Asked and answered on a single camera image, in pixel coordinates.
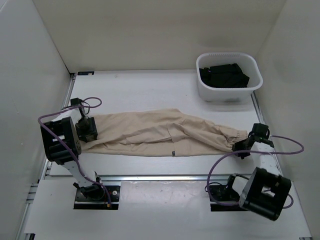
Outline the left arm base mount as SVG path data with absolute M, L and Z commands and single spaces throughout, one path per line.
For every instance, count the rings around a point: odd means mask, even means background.
M 107 193 L 103 187 L 94 187 L 92 190 L 84 191 L 77 183 L 73 184 L 76 187 L 74 198 L 74 210 L 118 210 L 121 186 L 120 185 L 105 185 Z

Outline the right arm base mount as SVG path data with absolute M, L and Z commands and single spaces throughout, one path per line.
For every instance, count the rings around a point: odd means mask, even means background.
M 215 211 L 252 211 L 262 185 L 256 178 L 235 173 L 228 177 L 226 184 L 209 181 L 204 190 L 209 195 L 211 209 Z

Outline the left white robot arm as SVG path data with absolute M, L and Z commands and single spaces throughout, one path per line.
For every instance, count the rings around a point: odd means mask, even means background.
M 93 200 L 100 200 L 105 188 L 98 174 L 83 170 L 79 156 L 82 153 L 81 143 L 97 140 L 98 130 L 95 119 L 89 116 L 90 106 L 87 99 L 72 98 L 70 105 L 62 111 L 38 118 L 44 152 L 50 162 L 64 167 L 75 179 L 77 189 Z

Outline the dark corner label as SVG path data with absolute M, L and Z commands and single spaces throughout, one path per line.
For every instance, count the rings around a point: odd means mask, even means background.
M 77 73 L 78 76 L 93 76 L 94 74 L 94 71 L 79 71 Z

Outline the white plastic basket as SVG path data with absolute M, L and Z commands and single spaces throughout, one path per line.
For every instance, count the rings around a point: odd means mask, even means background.
M 256 60 L 243 52 L 210 52 L 196 60 L 197 89 L 207 102 L 238 102 L 263 85 Z

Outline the black folded trousers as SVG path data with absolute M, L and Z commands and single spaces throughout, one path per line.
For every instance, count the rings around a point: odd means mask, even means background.
M 243 73 L 237 63 L 199 69 L 201 81 L 212 88 L 247 88 L 250 77 Z

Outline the beige trousers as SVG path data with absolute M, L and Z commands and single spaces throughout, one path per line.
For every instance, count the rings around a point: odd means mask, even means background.
M 97 139 L 83 152 L 140 157 L 190 157 L 230 153 L 248 132 L 184 114 L 176 108 L 96 114 Z

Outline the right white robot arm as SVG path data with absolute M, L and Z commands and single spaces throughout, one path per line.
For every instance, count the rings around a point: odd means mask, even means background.
M 233 151 L 242 160 L 252 157 L 255 169 L 250 178 L 235 173 L 228 178 L 224 193 L 230 200 L 236 200 L 240 208 L 276 221 L 285 205 L 291 189 L 291 181 L 281 176 L 269 140 L 269 127 L 255 123 L 247 139 L 235 143 Z

